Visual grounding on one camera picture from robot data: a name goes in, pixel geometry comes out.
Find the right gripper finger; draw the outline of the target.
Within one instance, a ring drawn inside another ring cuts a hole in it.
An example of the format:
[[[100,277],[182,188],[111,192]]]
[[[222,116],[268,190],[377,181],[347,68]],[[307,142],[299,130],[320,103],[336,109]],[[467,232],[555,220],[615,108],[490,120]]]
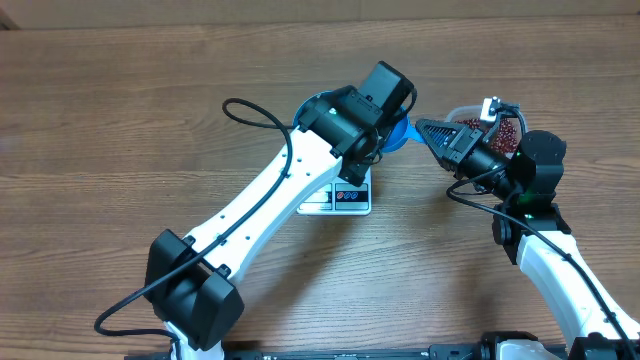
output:
[[[424,138],[427,136],[431,138],[449,138],[473,132],[473,130],[465,124],[436,121],[426,118],[419,119],[416,122],[416,129]]]
[[[431,138],[429,136],[424,138],[422,136],[422,138],[424,139],[425,144],[431,150],[431,152],[434,155],[434,157],[438,161],[441,161],[445,157],[445,154],[446,154],[446,152],[448,150],[448,147],[449,147],[450,143],[456,138],[456,136],[455,137],[449,137],[449,138]]]

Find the blue plastic measuring scoop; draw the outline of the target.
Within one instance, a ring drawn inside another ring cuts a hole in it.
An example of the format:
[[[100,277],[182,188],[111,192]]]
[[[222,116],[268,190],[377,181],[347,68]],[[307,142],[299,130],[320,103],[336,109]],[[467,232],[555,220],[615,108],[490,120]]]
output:
[[[416,128],[410,123],[409,116],[406,115],[394,127],[393,131],[382,147],[383,153],[391,153],[402,148],[408,140],[424,144],[424,139],[418,133]]]

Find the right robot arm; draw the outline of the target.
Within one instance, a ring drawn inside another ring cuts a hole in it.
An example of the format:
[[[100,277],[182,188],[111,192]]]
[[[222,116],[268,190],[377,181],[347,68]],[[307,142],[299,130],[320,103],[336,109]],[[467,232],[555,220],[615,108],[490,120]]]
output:
[[[456,181],[446,191],[492,215],[493,238],[534,284],[558,323],[570,359],[636,359],[639,324],[622,310],[581,256],[555,203],[566,144],[520,123],[506,154],[492,146],[500,127],[420,119],[416,129]]]

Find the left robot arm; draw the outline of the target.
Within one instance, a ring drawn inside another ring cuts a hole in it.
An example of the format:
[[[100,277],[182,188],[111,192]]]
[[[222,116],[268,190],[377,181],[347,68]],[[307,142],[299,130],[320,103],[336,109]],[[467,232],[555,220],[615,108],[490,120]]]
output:
[[[383,61],[358,87],[310,97],[277,157],[236,198],[187,235],[166,229],[152,242],[145,297],[175,358],[222,357],[221,341],[244,310],[237,285],[259,251],[323,186],[361,185],[416,99],[413,83]]]

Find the white digital kitchen scale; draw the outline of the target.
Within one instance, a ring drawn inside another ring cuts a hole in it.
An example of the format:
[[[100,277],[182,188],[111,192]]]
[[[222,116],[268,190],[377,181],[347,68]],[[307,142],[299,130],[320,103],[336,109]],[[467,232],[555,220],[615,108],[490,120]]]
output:
[[[335,178],[311,194],[297,209],[300,215],[314,216],[366,216],[372,210],[371,170],[364,182],[354,186]]]

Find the teal blue bowl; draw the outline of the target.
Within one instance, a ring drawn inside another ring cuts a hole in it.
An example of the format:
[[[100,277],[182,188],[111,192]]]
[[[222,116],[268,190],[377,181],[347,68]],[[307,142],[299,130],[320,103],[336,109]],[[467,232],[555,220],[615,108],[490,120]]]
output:
[[[312,106],[314,105],[318,99],[320,99],[322,96],[329,94],[330,90],[327,91],[322,91],[319,93],[316,93],[312,96],[310,96],[309,98],[307,98],[300,106],[299,108],[296,110],[293,118],[292,118],[292,128],[295,129],[296,127],[299,126],[299,120],[302,117],[302,115]]]

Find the red adzuki beans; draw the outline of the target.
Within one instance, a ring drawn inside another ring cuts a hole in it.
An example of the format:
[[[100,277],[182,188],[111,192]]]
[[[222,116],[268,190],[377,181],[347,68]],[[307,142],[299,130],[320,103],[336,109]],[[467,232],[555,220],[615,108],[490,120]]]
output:
[[[455,120],[455,123],[465,124],[471,129],[480,129],[483,133],[487,133],[491,128],[491,124],[483,122],[479,118]],[[511,119],[504,119],[500,122],[499,128],[489,145],[494,151],[511,157],[516,151],[518,141],[518,128]]]

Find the clear plastic food container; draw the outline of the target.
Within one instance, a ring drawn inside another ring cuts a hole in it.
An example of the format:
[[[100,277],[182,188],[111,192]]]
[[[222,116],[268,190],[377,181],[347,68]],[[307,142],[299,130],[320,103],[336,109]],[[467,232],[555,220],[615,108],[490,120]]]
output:
[[[470,106],[458,107],[452,110],[446,116],[445,121],[455,122],[455,120],[479,118],[480,112],[481,112],[481,105],[470,105]],[[529,130],[526,119],[524,115],[520,112],[520,109],[517,105],[512,105],[509,109],[501,109],[500,112],[497,113],[496,121],[494,123],[489,123],[491,124],[491,128],[487,133],[483,133],[479,129],[483,134],[488,135],[488,145],[489,145],[489,142],[494,137],[494,134],[497,132],[500,122],[504,119],[511,119],[514,122],[514,125],[518,128],[519,130],[518,144],[522,139],[523,134]]]

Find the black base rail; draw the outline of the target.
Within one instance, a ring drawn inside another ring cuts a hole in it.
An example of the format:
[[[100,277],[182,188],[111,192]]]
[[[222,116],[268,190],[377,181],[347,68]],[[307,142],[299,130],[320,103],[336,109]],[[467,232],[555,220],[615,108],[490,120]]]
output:
[[[259,352],[226,351],[225,360],[435,360],[475,359],[474,344],[437,344],[427,349],[365,350],[365,351],[294,351]]]

